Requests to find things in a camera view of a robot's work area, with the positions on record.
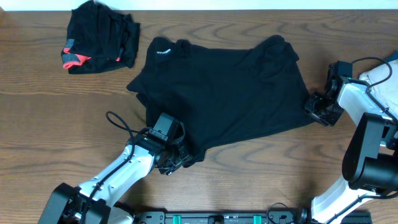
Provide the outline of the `black shirt with white logo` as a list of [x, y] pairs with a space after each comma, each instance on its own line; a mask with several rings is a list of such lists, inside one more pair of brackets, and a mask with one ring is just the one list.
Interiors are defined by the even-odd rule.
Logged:
[[309, 93], [298, 60], [279, 35], [244, 50], [156, 37], [127, 89], [146, 108], [148, 126], [161, 113], [184, 124], [193, 165], [212, 147], [310, 124], [304, 111]]

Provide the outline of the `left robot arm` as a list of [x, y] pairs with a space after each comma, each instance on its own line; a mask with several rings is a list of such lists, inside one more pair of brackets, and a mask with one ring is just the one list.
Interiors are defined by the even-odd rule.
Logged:
[[76, 187], [66, 183], [56, 187], [39, 223], [134, 223], [134, 212], [120, 205], [119, 199], [152, 169], [170, 175], [191, 158], [185, 141], [130, 139], [122, 154], [90, 180]]

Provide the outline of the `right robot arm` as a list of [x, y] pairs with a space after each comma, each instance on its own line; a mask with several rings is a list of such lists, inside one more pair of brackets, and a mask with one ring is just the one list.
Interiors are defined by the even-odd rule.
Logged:
[[341, 177], [302, 212], [307, 223], [342, 223], [352, 211], [370, 200], [397, 197], [397, 118], [364, 81], [347, 75], [329, 75], [325, 93], [314, 93], [305, 106], [319, 123], [333, 126], [343, 112], [356, 125], [342, 162]]

